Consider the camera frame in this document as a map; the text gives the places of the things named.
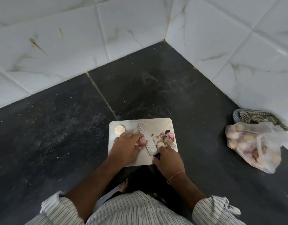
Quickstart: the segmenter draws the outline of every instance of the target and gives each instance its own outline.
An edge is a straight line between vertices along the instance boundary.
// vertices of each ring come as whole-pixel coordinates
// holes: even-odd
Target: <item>dish rag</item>
[[[286,126],[276,115],[261,111],[261,110],[251,110],[251,109],[236,109],[232,113],[234,122],[239,121],[247,124],[257,124],[263,121],[271,122],[273,125],[279,125],[284,131],[288,131],[288,126]]]

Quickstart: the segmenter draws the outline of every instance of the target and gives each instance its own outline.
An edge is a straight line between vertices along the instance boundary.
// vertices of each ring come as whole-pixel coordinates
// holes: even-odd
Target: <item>bag of onions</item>
[[[273,174],[281,162],[280,147],[288,141],[288,134],[271,122],[246,124],[237,122],[225,128],[227,145],[247,163]]]

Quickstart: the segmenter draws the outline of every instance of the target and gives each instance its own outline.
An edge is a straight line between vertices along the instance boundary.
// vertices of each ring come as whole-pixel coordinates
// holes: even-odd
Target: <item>orange bracelet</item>
[[[174,175],[172,175],[172,177],[169,179],[169,181],[167,181],[167,183],[170,185],[171,179],[172,179],[175,175],[180,174],[180,173],[185,173],[185,172],[184,172],[184,171],[180,171],[180,172],[175,173]]]

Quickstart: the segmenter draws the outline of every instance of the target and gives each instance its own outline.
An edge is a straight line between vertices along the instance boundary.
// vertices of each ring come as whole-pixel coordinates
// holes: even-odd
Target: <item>shirt sleeve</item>
[[[57,192],[41,204],[40,214],[26,225],[84,225],[78,212],[64,193]]]
[[[238,208],[229,205],[226,197],[211,196],[200,200],[194,207],[192,217],[198,225],[205,224],[245,224],[234,215],[241,215]]]

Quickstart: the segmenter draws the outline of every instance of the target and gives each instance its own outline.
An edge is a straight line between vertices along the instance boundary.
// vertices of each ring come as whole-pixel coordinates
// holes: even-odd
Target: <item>cutting board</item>
[[[126,133],[139,133],[139,130],[137,127],[138,123],[144,124],[146,130],[150,133],[150,135],[153,134],[153,136],[151,138],[155,141],[154,142],[155,145],[160,140],[160,139],[157,139],[156,136],[158,136],[161,132],[165,132],[166,130],[170,130],[170,132],[172,132],[175,136],[172,120],[168,117],[152,118],[152,119],[139,119],[139,120],[126,120],[126,121],[112,121],[109,125],[108,154],[111,151],[111,148],[114,144],[115,138],[119,137],[119,135],[115,133],[116,126],[117,125],[123,125]],[[174,150],[178,152],[176,139],[174,141],[174,144],[176,145],[176,148]],[[128,165],[128,166],[150,165],[150,164],[152,164],[152,159],[153,159],[153,156],[150,156],[149,152],[147,151],[147,148],[144,147],[140,150],[136,161],[134,163]]]

